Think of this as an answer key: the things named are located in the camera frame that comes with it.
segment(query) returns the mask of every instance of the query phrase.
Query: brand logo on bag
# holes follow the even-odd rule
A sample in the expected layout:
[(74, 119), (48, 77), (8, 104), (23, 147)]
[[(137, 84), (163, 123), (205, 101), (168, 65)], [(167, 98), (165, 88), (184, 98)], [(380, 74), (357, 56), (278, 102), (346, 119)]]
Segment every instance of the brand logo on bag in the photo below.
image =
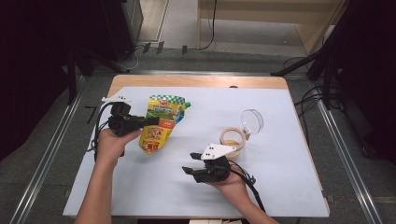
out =
[(160, 104), (166, 105), (166, 104), (168, 104), (168, 100), (166, 100), (166, 99), (161, 99), (161, 100), (160, 100)]

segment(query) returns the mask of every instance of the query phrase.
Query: yellow snack bag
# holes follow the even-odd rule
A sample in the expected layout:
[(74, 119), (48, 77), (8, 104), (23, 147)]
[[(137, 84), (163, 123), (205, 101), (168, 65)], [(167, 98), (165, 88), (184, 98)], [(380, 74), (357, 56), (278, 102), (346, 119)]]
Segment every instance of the yellow snack bag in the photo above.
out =
[(146, 118), (159, 117), (158, 125), (143, 128), (139, 139), (139, 146), (151, 154), (165, 145), (166, 140), (175, 126), (184, 118), (184, 111), (190, 107), (189, 102), (180, 96), (152, 95), (148, 100)]

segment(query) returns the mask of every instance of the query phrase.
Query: wooden desk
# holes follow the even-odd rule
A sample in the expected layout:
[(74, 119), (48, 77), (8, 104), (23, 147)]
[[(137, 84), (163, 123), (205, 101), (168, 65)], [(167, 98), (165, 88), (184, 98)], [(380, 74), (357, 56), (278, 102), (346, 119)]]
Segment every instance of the wooden desk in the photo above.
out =
[[(201, 47), (201, 19), (213, 19), (214, 2), (198, 1), (198, 49)], [(345, 0), (218, 0), (216, 20), (296, 24), (297, 33), (309, 55), (339, 17), (344, 3)]]
[[(130, 113), (142, 115), (149, 96), (160, 93), (186, 97), (191, 107), (159, 151), (146, 155), (137, 145), (138, 140), (125, 148), (114, 174), (113, 216), (240, 218), (215, 189), (195, 183), (181, 166), (202, 168), (204, 164), (192, 160), (190, 153), (202, 152), (208, 143), (217, 143), (224, 128), (241, 126), (240, 116), (247, 108), (262, 113), (264, 129), (250, 137), (236, 162), (256, 177), (255, 188), (267, 213), (273, 217), (329, 215), (283, 77), (120, 75), (114, 78), (108, 96), (131, 97)], [(105, 110), (101, 123), (108, 115)], [(77, 214), (93, 165), (93, 154), (87, 152), (64, 209), (65, 216)]]

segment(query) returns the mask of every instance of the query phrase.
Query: transparent round lid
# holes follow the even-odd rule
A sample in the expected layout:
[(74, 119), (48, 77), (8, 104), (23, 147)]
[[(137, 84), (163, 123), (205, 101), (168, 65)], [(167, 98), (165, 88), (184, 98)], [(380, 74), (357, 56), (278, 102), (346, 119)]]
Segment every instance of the transparent round lid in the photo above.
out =
[(244, 126), (244, 133), (249, 136), (251, 134), (259, 133), (264, 126), (262, 114), (255, 109), (247, 109), (241, 116), (242, 125)]

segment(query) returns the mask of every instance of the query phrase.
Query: white tabletop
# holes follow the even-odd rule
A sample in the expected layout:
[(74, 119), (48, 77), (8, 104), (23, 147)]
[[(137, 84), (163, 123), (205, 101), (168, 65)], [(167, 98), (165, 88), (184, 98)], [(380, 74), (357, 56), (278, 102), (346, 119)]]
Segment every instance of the white tabletop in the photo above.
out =
[[(256, 109), (264, 127), (252, 135), (235, 160), (257, 179), (268, 215), (272, 217), (327, 217), (329, 208), (321, 193), (315, 165), (297, 120), (290, 93), (275, 89), (220, 89), (182, 87), (126, 87), (116, 95), (132, 99), (131, 115), (145, 116), (150, 95), (178, 95), (191, 102), (185, 118), (166, 145), (152, 155), (127, 145), (113, 181), (112, 215), (126, 217), (241, 217), (214, 188), (197, 184), (182, 166), (204, 167), (190, 153), (202, 153), (218, 143), (229, 127), (242, 128), (241, 114)], [(101, 123), (109, 117), (109, 109)], [(84, 156), (65, 216), (78, 213), (94, 165), (93, 152)]]

